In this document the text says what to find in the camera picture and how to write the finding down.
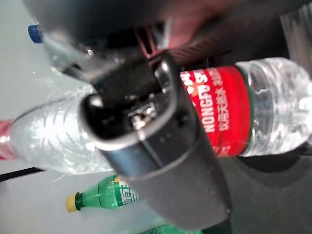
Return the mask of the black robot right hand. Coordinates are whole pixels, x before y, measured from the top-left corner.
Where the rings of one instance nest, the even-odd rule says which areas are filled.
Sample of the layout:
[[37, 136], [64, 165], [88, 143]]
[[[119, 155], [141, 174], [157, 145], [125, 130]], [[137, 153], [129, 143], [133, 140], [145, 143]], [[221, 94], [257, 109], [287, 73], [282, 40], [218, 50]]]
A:
[[79, 119], [113, 169], [186, 230], [229, 218], [220, 166], [312, 133], [312, 80], [280, 18], [309, 0], [26, 0], [60, 73], [92, 85]]

